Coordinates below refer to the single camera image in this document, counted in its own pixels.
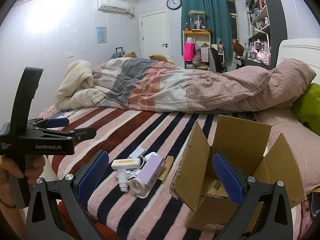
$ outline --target wall outlet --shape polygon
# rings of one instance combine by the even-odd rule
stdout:
[[[65,52],[64,55],[65,55],[66,58],[73,57],[73,54],[72,54],[71,51]]]

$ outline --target red string bracelet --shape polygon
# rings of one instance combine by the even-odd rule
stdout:
[[[4,203],[1,198],[0,198],[0,203],[1,203],[2,205],[4,205],[6,208],[9,208],[9,209],[11,209],[11,208],[16,208],[16,207],[17,207],[16,205],[10,206],[10,205]]]

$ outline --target teal curtain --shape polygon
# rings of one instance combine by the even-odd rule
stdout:
[[[191,27],[188,15],[188,12],[191,10],[206,12],[205,27],[212,29],[211,42],[215,44],[216,38],[221,39],[225,50],[225,60],[230,60],[232,58],[232,33],[227,0],[182,0],[181,30],[185,29],[186,23]]]

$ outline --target blue gripper pad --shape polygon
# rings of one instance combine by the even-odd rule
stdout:
[[[57,119],[48,119],[45,125],[48,128],[58,128],[58,127],[65,127],[70,124],[68,118],[57,118]]]
[[[109,165],[109,154],[102,151],[88,171],[84,174],[77,186],[77,199],[85,208],[100,179]]]
[[[243,187],[219,153],[213,156],[212,165],[231,202],[241,206],[244,200]]]

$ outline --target screw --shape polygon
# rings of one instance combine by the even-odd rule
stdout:
[[[284,186],[284,183],[283,183],[281,180],[278,180],[278,181],[277,181],[277,184],[278,184],[280,187],[283,187],[283,186]]]
[[[249,176],[248,177],[248,181],[251,182],[251,183],[255,183],[256,182],[256,178],[252,177],[252,176]]]
[[[65,179],[66,179],[66,180],[72,180],[72,179],[73,179],[73,175],[72,175],[72,174],[67,174],[67,175],[65,176]]]
[[[42,182],[43,182],[43,178],[39,178],[39,179],[37,179],[37,184],[41,184]]]

